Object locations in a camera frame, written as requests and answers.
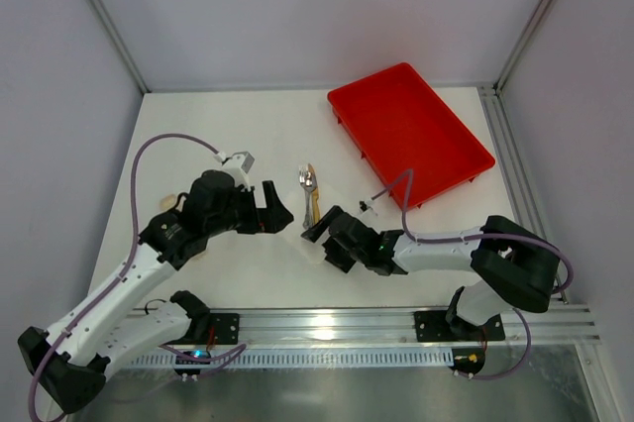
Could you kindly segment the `gold knife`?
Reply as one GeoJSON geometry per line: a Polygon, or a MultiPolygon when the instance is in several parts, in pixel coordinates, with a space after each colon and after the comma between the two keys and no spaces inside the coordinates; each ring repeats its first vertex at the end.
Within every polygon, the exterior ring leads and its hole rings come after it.
{"type": "Polygon", "coordinates": [[[319,206],[319,187],[315,169],[311,163],[308,164],[308,174],[310,178],[310,196],[311,196],[311,210],[313,223],[317,224],[321,220],[321,210],[319,206]]]}

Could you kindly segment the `white paper napkin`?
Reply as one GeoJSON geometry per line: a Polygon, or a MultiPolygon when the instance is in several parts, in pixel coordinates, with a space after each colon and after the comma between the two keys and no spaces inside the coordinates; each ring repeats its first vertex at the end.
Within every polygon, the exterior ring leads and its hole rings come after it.
{"type": "MultiPolygon", "coordinates": [[[[348,204],[350,196],[338,192],[330,184],[325,185],[325,199],[320,203],[321,213],[325,214],[332,206],[338,204],[344,207],[348,204]]],[[[305,215],[305,197],[303,189],[295,184],[289,190],[281,194],[284,206],[292,213],[293,222],[289,224],[281,233],[281,237],[286,245],[292,249],[295,257],[306,264],[319,264],[325,258],[325,251],[321,245],[325,241],[326,235],[316,243],[310,243],[301,238],[304,232],[303,221],[305,215]]]]}

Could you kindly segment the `silver spoon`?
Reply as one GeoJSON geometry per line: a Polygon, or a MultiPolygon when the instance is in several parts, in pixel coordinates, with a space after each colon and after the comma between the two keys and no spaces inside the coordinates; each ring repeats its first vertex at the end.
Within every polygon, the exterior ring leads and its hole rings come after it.
{"type": "Polygon", "coordinates": [[[313,226],[313,211],[312,211],[312,194],[316,189],[316,181],[314,174],[304,166],[300,173],[300,183],[304,189],[305,194],[305,216],[303,221],[303,227],[305,230],[313,226]]]}

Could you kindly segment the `silver fork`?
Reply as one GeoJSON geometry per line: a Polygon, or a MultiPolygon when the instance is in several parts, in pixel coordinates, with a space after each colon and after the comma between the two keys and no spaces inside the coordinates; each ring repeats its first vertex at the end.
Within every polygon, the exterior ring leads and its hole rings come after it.
{"type": "Polygon", "coordinates": [[[304,219],[303,228],[305,230],[312,226],[312,214],[311,214],[311,196],[310,196],[310,178],[308,174],[308,166],[302,165],[298,172],[299,184],[304,193],[304,219]]]}

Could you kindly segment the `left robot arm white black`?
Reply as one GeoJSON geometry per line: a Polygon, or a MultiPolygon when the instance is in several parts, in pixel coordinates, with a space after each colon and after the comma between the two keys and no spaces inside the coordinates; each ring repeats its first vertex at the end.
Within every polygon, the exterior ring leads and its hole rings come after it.
{"type": "Polygon", "coordinates": [[[127,263],[64,318],[46,329],[31,326],[18,346],[32,376],[28,402],[38,417],[42,388],[62,414],[88,405],[127,362],[167,343],[199,343],[213,326],[213,313],[195,295],[180,290],[137,324],[130,311],[155,287],[174,276],[210,239],[225,232],[276,234],[293,221],[274,184],[263,183],[265,206],[254,191],[220,170],[208,170],[175,206],[156,215],[140,233],[127,263]]]}

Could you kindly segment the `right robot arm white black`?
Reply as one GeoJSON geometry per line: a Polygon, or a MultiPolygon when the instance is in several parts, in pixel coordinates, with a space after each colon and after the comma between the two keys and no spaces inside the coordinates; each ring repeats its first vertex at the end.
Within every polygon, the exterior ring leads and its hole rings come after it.
{"type": "Polygon", "coordinates": [[[342,272],[362,264],[381,276],[431,270],[478,275],[477,283],[456,290],[443,318],[460,341],[480,337],[508,309],[546,312],[561,262],[548,242],[497,215],[472,230],[415,237],[404,230],[377,231],[334,206],[301,236],[320,242],[326,261],[342,272]]]}

